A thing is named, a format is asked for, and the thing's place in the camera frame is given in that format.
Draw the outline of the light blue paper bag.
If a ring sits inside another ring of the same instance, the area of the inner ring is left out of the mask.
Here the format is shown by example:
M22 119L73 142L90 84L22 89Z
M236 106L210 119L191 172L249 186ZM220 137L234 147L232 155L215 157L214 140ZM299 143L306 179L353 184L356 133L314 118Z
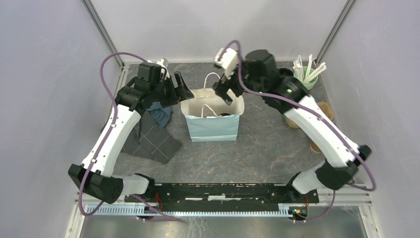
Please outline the light blue paper bag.
M238 135L240 116L244 113L245 102L242 96L235 97L229 90L228 95L233 102L228 106L215 91L207 87L209 73L204 79L201 89L192 90L193 99L180 103L181 112L185 116L192 142L235 141ZM220 117L221 113L230 116Z

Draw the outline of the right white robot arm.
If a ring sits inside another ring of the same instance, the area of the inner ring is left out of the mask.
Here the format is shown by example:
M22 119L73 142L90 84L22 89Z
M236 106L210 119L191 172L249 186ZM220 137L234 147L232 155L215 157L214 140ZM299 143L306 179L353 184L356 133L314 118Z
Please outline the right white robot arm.
M243 59L238 51L221 48L214 64L223 70L223 75L213 89L225 103L232 103L228 91L236 96L243 93L261 96L267 105L296 123L324 154L321 164L297 173L288 182L286 196L290 201L299 202L306 193L322 186L338 190L350 182L359 166L366 164L371 149L346 137L306 87L277 67L274 56L267 50L254 50Z

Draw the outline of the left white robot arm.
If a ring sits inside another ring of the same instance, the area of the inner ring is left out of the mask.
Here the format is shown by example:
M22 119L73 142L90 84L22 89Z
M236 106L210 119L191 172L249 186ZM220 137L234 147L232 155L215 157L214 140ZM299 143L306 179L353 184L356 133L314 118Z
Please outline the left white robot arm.
M153 182L150 177L113 175L117 157L130 132L154 102L168 107L193 97L181 72L176 71L171 76L160 64L141 63L137 76L117 92L111 115L91 152L81 164L72 164L68 169L79 192L108 204L131 194L144 202L152 201L156 189L149 185Z

